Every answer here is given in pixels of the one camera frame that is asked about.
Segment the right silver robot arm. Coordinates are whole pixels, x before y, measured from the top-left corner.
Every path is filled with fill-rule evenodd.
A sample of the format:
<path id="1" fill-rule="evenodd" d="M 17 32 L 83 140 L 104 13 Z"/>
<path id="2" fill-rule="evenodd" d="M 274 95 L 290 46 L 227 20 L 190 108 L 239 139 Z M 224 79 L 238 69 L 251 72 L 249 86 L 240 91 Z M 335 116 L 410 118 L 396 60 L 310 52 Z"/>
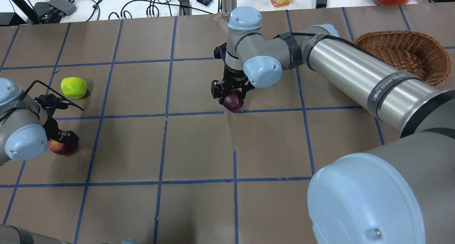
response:
<path id="1" fill-rule="evenodd" d="M 212 96 L 230 111 L 246 93 L 276 84 L 304 66 L 355 101 L 400 137 L 341 157 L 316 171 L 307 204 L 319 244 L 454 243 L 454 90 L 440 91 L 348 40 L 331 24 L 267 40 L 262 15 L 238 7 Z"/>

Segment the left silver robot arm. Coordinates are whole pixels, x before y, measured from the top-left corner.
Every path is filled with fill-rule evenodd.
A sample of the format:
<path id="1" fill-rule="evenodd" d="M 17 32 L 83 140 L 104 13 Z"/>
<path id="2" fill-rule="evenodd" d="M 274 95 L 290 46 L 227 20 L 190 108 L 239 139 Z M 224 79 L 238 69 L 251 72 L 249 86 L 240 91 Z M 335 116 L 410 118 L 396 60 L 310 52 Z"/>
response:
<path id="1" fill-rule="evenodd" d="M 23 89 L 8 78 L 0 81 L 1 164 L 41 156 L 48 149 L 50 139 L 71 148 L 78 144 L 79 137 L 72 131 L 60 130 L 53 118 L 55 110 L 67 109 L 73 102 L 57 91 L 31 98 L 29 91 L 37 83 L 42 84 L 35 80 Z"/>

